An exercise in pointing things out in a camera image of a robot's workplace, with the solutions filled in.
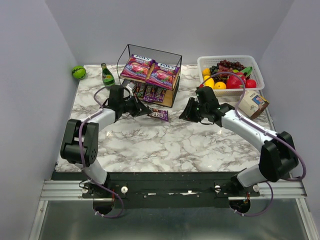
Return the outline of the purple m&m's bag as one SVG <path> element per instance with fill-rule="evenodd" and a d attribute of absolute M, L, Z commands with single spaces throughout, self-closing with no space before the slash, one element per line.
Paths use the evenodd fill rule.
<path fill-rule="evenodd" d="M 147 115 L 165 122 L 169 121 L 169 112 L 167 110 L 152 108 L 151 113 L 148 113 Z"/>
<path fill-rule="evenodd" d="M 155 100 L 155 95 L 156 95 L 156 91 L 157 91 L 158 87 L 154 86 L 154 85 L 148 85 L 146 87 L 144 96 L 143 96 L 143 100 L 145 102 L 149 102 L 152 103 Z"/>
<path fill-rule="evenodd" d="M 138 82 L 135 85 L 134 93 L 136 94 L 136 96 L 138 98 L 143 98 L 144 97 L 147 86 L 148 85 L 146 83 L 142 83 L 142 82 Z"/>
<path fill-rule="evenodd" d="M 129 92 L 133 95 L 135 93 L 137 87 L 137 83 L 134 81 L 130 81 L 127 85 L 126 88 L 129 90 Z"/>
<path fill-rule="evenodd" d="M 167 90 L 165 88 L 158 87 L 155 90 L 155 95 L 153 97 L 153 102 L 162 103 L 164 101 Z"/>

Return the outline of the purple Fox's candy bag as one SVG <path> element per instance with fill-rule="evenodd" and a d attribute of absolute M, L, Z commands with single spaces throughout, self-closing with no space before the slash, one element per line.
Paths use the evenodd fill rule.
<path fill-rule="evenodd" d="M 169 65 L 156 62 L 150 76 L 145 80 L 147 84 L 155 85 L 167 90 L 173 90 L 180 73 L 179 65 Z"/>
<path fill-rule="evenodd" d="M 132 54 L 120 76 L 133 80 L 145 81 L 155 60 L 149 57 Z"/>

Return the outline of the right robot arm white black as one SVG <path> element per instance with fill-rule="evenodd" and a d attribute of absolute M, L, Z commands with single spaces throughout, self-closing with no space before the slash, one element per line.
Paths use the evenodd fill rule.
<path fill-rule="evenodd" d="M 277 182 L 298 166 L 298 156 L 292 136 L 287 132 L 277 133 L 262 128 L 252 120 L 242 116 L 232 105 L 220 104 L 212 88 L 197 88 L 196 97 L 189 98 L 179 119 L 200 123 L 207 119 L 239 135 L 260 153 L 259 163 L 234 175 L 228 186 L 240 192 L 262 182 Z"/>

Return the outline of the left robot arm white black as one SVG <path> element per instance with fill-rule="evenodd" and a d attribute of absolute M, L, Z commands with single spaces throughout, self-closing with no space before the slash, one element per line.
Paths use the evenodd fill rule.
<path fill-rule="evenodd" d="M 86 118 L 67 121 L 60 157 L 81 168 L 88 180 L 96 185 L 104 185 L 108 173 L 97 160 L 99 132 L 116 123 L 123 114 L 133 118 L 148 115 L 152 110 L 144 105 L 132 89 L 127 86 L 113 85 L 109 97 L 97 112 Z"/>

